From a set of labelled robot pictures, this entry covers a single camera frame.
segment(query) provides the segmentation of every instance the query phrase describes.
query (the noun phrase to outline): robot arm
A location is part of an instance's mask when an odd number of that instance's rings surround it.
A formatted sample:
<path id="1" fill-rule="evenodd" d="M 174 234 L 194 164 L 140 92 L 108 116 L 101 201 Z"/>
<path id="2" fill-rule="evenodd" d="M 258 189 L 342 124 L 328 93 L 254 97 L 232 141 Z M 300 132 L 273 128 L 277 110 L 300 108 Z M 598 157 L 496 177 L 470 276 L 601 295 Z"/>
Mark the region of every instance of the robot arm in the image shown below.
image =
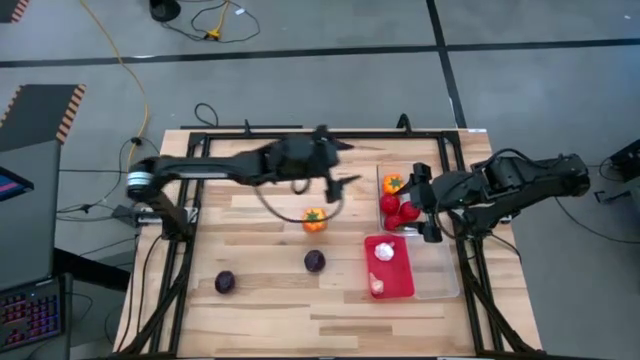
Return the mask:
<path id="1" fill-rule="evenodd" d="M 334 180 L 330 169 L 339 163 L 338 151 L 353 148 L 319 126 L 309 135 L 292 135 L 252 151 L 227 158 L 147 158 L 133 165 L 127 178 L 127 195 L 149 205 L 162 219 L 163 237 L 188 241 L 193 229 L 184 209 L 176 207 L 162 188 L 176 179 L 229 179 L 260 186 L 267 182 L 324 178 L 326 201 L 342 200 L 344 185 L 359 176 Z"/>
<path id="2" fill-rule="evenodd" d="M 414 174 L 416 170 L 430 174 L 424 167 L 414 165 Z M 400 190 L 409 192 L 413 205 L 432 219 L 430 224 L 416 226 L 426 241 L 441 241 L 434 221 L 440 211 L 453 215 L 462 228 L 457 235 L 483 237 L 505 216 L 516 216 L 549 197 L 581 196 L 590 186 L 587 167 L 575 154 L 539 161 L 496 156 L 471 168 L 472 172 L 445 173 L 431 184 L 430 175 L 412 174 L 409 184 Z"/>

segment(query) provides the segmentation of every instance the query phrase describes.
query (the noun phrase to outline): gray floor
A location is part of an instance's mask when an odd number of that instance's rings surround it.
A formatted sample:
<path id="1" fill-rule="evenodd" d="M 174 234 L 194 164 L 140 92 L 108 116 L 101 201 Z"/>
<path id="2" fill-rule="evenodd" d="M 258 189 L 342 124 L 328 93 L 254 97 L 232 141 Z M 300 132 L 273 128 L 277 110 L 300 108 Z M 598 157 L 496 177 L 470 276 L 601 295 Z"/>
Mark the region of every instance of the gray floor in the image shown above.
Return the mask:
<path id="1" fill-rule="evenodd" d="M 193 43 L 153 22 L 145 0 L 87 0 L 126 56 L 376 45 L 432 45 L 422 0 L 238 0 L 262 33 L 240 44 Z M 186 25 L 205 4 L 186 4 Z M 438 0 L 449 44 L 640 37 L 640 2 L 608 0 Z M 217 19 L 211 15 L 210 21 Z M 252 24 L 232 15 L 224 35 Z M 47 36 L 42 36 L 46 29 Z M 107 42 L 75 0 L 32 0 L 17 25 L 0 25 L 0 61 L 111 57 Z M 575 152 L 597 165 L 640 133 L 640 47 L 451 53 L 469 127 L 487 128 L 494 149 L 512 146 L 532 157 Z M 327 123 L 389 127 L 401 112 L 415 126 L 453 128 L 437 54 L 353 55 L 225 60 L 132 66 L 152 111 L 147 137 L 194 125 L 193 106 L 214 105 L 224 124 Z M 62 166 L 116 169 L 117 152 L 135 134 L 142 103 L 118 66 L 0 69 L 0 104 L 25 83 L 84 83 L 87 94 L 62 154 Z M 151 150 L 143 149 L 143 154 Z M 115 174 L 61 175 L 59 207 L 100 199 Z M 615 184 L 592 176 L 592 190 Z M 123 188 L 105 200 L 126 203 Z M 588 194 L 563 203 L 579 219 L 618 238 L 638 240 L 639 214 L 624 201 L 608 207 Z M 91 216 L 99 216 L 99 210 Z M 640 357 L 640 246 L 616 244 L 571 223 L 553 200 L 514 222 L 543 345 L 554 354 Z M 125 239 L 117 222 L 59 223 L 57 246 L 82 253 Z M 132 244 L 93 258 L 130 259 Z M 76 325 L 73 358 L 106 354 L 103 325 L 122 295 L 78 284 L 100 304 Z M 113 329 L 119 317 L 110 316 Z M 46 348 L 38 353 L 46 357 Z"/>

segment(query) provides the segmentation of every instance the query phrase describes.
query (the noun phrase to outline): clear plastic container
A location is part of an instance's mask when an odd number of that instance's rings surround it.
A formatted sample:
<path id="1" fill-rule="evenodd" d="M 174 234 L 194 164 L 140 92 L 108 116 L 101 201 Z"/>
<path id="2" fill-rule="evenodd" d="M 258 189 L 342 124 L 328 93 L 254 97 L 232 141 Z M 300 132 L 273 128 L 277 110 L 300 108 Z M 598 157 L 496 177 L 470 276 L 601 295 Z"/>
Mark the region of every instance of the clear plastic container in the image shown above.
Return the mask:
<path id="1" fill-rule="evenodd" d="M 406 181 L 409 179 L 409 175 L 413 171 L 413 163 L 409 162 L 397 162 L 397 163 L 389 163 L 389 164 L 381 164 L 378 165 L 377 168 L 377 179 L 378 179 L 378 201 L 384 195 L 384 190 L 382 189 L 382 183 L 384 181 L 384 177 L 390 174 L 399 174 L 402 176 L 402 179 Z M 400 205 L 409 201 L 409 194 L 404 194 L 398 196 L 400 200 Z M 400 226 L 396 229 L 396 231 L 387 231 L 384 228 L 384 219 L 387 215 L 385 215 L 382 211 L 380 211 L 380 206 L 378 204 L 378 229 L 386 234 L 398 235 L 398 236 L 422 236 L 418 233 L 418 231 L 414 228 Z M 415 221 L 425 221 L 426 215 L 420 214 L 420 217 Z"/>
<path id="2" fill-rule="evenodd" d="M 417 236 L 408 236 L 405 239 L 416 289 L 414 297 L 427 300 L 458 296 L 460 286 L 449 242 L 445 240 L 431 244 Z"/>
<path id="3" fill-rule="evenodd" d="M 385 175 L 399 174 L 406 182 L 413 171 L 413 163 L 396 162 L 380 164 L 377 167 L 378 199 L 384 195 L 382 183 Z M 399 196 L 400 203 L 409 201 L 409 194 Z M 442 243 L 432 244 L 423 240 L 422 235 L 414 228 L 399 227 L 396 231 L 387 231 L 384 228 L 385 214 L 380 211 L 378 204 L 378 227 L 381 232 L 404 236 L 409 251 L 411 272 L 415 285 L 414 297 L 418 299 L 438 299 L 456 297 L 460 294 L 458 277 L 453 266 L 451 256 L 452 247 L 445 238 Z M 423 213 L 415 221 L 426 221 Z"/>

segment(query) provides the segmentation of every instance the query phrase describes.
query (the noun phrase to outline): yellow cable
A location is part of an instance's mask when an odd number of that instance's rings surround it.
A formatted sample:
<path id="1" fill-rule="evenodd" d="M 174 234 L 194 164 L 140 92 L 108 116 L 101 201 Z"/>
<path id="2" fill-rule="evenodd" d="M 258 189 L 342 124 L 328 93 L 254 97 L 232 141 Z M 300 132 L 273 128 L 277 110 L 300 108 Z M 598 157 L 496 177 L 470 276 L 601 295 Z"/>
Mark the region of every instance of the yellow cable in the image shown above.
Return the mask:
<path id="1" fill-rule="evenodd" d="M 133 77 L 133 79 L 136 81 L 136 84 L 138 84 L 138 88 L 140 88 L 140 93 L 142 93 L 142 100 L 144 101 L 144 121 L 142 122 L 142 126 L 140 126 L 140 130 L 138 130 L 138 135 L 136 135 L 137 137 L 140 137 L 142 136 L 142 134 L 144 134 L 145 130 L 147 129 L 147 125 L 149 124 L 149 104 L 147 103 L 147 94 L 144 92 L 144 86 L 142 86 L 142 83 L 140 82 L 140 79 L 138 79 L 136 74 L 122 61 L 122 57 L 120 56 L 120 51 L 118 51 L 118 47 L 116 47 L 116 44 L 113 42 L 111 35 L 109 35 L 107 30 L 104 28 L 104 26 L 102 26 L 102 23 L 100 22 L 100 20 L 98 20 L 96 15 L 93 13 L 93 11 L 91 11 L 91 9 L 84 2 L 84 0 L 78 0 L 78 1 L 80 1 L 80 4 L 82 5 L 82 7 L 84 7 L 84 9 L 87 10 L 87 13 L 89 13 L 91 18 L 93 18 L 93 21 L 95 21 L 96 25 L 100 27 L 100 30 L 102 31 L 104 36 L 107 38 L 107 40 L 109 40 L 111 49 L 113 50 L 114 54 L 116 54 L 116 57 L 118 58 L 118 62 L 120 63 L 120 65 L 122 65 L 122 67 L 125 70 L 127 70 L 129 74 L 131 74 L 131 77 Z M 133 146 L 131 146 L 131 150 L 129 151 L 129 158 L 127 159 L 127 171 L 129 171 L 129 167 L 131 166 L 131 160 L 133 159 L 133 154 L 135 153 L 137 147 L 138 146 L 136 144 L 133 144 Z"/>
<path id="2" fill-rule="evenodd" d="M 215 29 L 208 31 L 207 33 L 213 37 L 214 39 L 220 39 L 220 30 L 222 29 L 222 24 L 224 23 L 224 17 L 227 14 L 227 9 L 229 8 L 229 0 L 224 0 L 224 9 L 220 13 L 220 21 L 218 21 L 218 26 Z"/>

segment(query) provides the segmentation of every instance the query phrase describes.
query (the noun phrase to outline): monitor screen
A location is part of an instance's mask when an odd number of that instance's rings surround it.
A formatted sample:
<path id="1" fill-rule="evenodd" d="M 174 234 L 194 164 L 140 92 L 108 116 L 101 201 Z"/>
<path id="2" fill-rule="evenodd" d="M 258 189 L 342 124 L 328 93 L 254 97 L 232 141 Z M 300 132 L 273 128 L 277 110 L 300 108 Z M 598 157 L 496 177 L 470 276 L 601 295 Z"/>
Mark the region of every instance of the monitor screen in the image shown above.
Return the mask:
<path id="1" fill-rule="evenodd" d="M 31 190 L 33 190 L 33 184 L 30 181 L 0 167 L 0 201 L 11 199 Z"/>

